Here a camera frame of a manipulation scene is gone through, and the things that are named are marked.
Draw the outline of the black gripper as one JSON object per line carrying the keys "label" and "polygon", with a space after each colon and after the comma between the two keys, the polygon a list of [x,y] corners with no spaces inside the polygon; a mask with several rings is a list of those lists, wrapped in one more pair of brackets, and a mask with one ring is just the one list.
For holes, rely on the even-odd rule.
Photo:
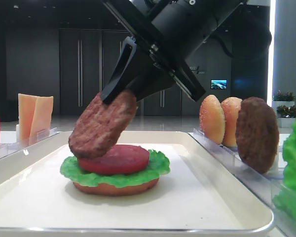
{"label": "black gripper", "polygon": [[130,34],[100,95],[108,105],[127,86],[137,101],[175,84],[198,101],[205,89],[185,60],[245,2],[106,0],[103,4]]}

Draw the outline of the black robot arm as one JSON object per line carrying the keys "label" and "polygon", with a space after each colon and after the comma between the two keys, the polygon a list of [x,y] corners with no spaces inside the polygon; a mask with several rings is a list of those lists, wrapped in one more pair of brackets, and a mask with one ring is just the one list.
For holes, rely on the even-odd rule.
{"label": "black robot arm", "polygon": [[101,92],[110,104],[128,89],[138,101],[178,85],[193,101],[205,89],[186,58],[216,40],[231,59],[263,57],[272,36],[245,0],[106,0],[105,7],[130,33],[110,80]]}

